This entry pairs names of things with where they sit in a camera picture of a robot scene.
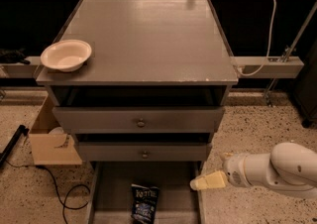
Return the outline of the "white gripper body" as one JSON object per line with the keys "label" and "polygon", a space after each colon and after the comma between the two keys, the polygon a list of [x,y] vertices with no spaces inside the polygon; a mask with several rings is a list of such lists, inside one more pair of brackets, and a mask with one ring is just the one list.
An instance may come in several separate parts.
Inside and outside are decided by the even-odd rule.
{"label": "white gripper body", "polygon": [[236,187],[247,187],[244,162],[246,154],[233,154],[225,158],[223,162],[224,173],[228,181]]}

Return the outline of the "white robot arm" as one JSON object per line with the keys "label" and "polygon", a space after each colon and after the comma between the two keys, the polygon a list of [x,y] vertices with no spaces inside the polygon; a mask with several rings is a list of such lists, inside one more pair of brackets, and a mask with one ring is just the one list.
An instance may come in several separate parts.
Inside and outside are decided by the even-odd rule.
{"label": "white robot arm", "polygon": [[280,143],[266,154],[225,154],[223,169],[197,176],[193,190],[262,186],[290,197],[317,197],[317,154],[295,143]]}

